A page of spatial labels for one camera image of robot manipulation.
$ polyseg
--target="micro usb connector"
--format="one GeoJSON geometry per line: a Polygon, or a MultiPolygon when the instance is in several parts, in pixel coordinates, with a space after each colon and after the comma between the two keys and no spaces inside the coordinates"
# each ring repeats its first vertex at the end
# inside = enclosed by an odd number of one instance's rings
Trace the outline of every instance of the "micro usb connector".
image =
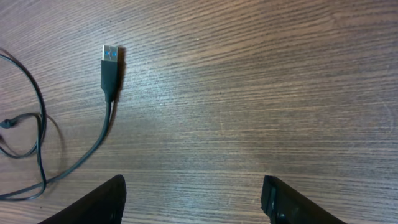
{"type": "Polygon", "coordinates": [[[118,47],[103,45],[101,61],[101,88],[105,93],[105,100],[115,100],[119,88],[118,47]]]}

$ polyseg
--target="usb cable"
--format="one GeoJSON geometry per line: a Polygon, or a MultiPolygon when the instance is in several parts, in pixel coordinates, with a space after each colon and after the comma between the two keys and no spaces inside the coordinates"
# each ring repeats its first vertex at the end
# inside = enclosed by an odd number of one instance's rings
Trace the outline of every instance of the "usb cable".
{"type": "Polygon", "coordinates": [[[94,143],[94,145],[91,147],[91,149],[88,150],[86,152],[86,154],[84,154],[84,156],[82,156],[69,169],[67,169],[66,171],[64,171],[63,173],[61,173],[55,177],[47,179],[45,176],[44,170],[43,170],[42,153],[41,153],[41,146],[42,146],[42,142],[44,140],[45,130],[47,127],[47,114],[45,112],[43,96],[40,92],[39,86],[37,85],[36,81],[33,79],[33,76],[18,60],[16,60],[13,56],[8,54],[7,52],[5,52],[5,54],[0,54],[0,58],[7,60],[8,62],[15,65],[29,79],[30,83],[32,84],[32,86],[36,92],[36,96],[37,96],[37,99],[39,101],[39,106],[40,106],[39,113],[22,114],[22,115],[16,116],[15,118],[12,118],[12,119],[6,119],[0,123],[1,128],[4,128],[4,129],[13,128],[15,125],[17,125],[23,119],[33,116],[37,121],[37,139],[36,139],[36,143],[34,144],[32,149],[30,149],[27,153],[25,153],[23,155],[18,155],[18,154],[12,154],[10,152],[7,152],[0,146],[0,152],[2,152],[5,156],[10,157],[11,159],[22,159],[22,158],[31,156],[34,153],[36,153],[37,165],[39,167],[40,176],[42,179],[42,181],[38,184],[32,185],[30,187],[26,187],[24,189],[20,189],[20,190],[11,192],[11,193],[0,195],[0,201],[32,200],[32,199],[39,197],[40,195],[43,194],[47,184],[55,182],[57,180],[60,180],[64,177],[66,177],[67,175],[69,175],[71,172],[73,172],[75,169],[77,169],[80,165],[82,165],[82,163],[84,163],[87,160],[87,158],[89,158],[89,156],[97,150],[97,148],[103,142],[103,140],[106,136],[106,133],[108,132],[109,121],[111,119],[112,102],[115,100],[115,97],[116,97],[118,89],[119,89],[120,74],[119,74],[118,57],[119,57],[119,54],[118,54],[117,47],[112,47],[112,46],[108,46],[108,45],[103,46],[103,56],[102,56],[102,61],[101,61],[101,88],[103,89],[103,91],[105,93],[106,112],[105,112],[105,120],[104,120],[104,125],[102,128],[102,132],[99,135],[97,141],[94,143]],[[30,197],[19,197],[19,198],[14,197],[16,195],[20,195],[20,194],[29,192],[29,191],[39,188],[39,187],[41,187],[40,191],[30,197]]]}

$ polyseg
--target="usb plug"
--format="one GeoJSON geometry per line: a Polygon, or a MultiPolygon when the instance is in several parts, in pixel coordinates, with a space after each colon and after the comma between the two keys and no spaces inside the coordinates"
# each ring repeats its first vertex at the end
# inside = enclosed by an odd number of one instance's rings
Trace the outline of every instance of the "usb plug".
{"type": "Polygon", "coordinates": [[[101,61],[101,88],[105,93],[105,100],[115,100],[119,88],[118,47],[103,45],[101,61]]]}

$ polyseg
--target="wood grain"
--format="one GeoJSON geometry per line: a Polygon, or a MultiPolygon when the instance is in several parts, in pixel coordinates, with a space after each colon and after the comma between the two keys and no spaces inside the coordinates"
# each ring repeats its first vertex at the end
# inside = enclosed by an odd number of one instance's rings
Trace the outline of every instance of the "wood grain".
{"type": "MultiPolygon", "coordinates": [[[[267,223],[276,175],[347,223],[398,222],[398,2],[395,0],[14,0],[0,46],[42,90],[48,176],[82,156],[104,118],[101,45],[126,49],[105,143],[33,201],[0,203],[0,223],[37,223],[116,174],[123,223],[267,223]]],[[[0,61],[0,119],[38,111],[0,61]]],[[[16,151],[27,120],[0,130],[16,151]]],[[[35,157],[0,157],[0,193],[39,181],[35,157]]]]}

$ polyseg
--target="wooden surface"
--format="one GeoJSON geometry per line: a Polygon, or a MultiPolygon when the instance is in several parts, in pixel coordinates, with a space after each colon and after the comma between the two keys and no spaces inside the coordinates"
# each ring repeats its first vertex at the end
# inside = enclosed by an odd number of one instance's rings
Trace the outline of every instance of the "wooden surface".
{"type": "MultiPolygon", "coordinates": [[[[398,2],[6,0],[0,46],[36,78],[49,122],[46,173],[98,137],[103,44],[126,49],[105,143],[42,197],[0,203],[0,223],[37,223],[112,176],[124,223],[267,223],[276,175],[347,223],[398,223],[398,2]]],[[[0,61],[0,119],[38,111],[0,61]]],[[[0,130],[18,152],[35,123],[0,130]]],[[[39,181],[36,158],[0,156],[0,193],[39,181]]]]}

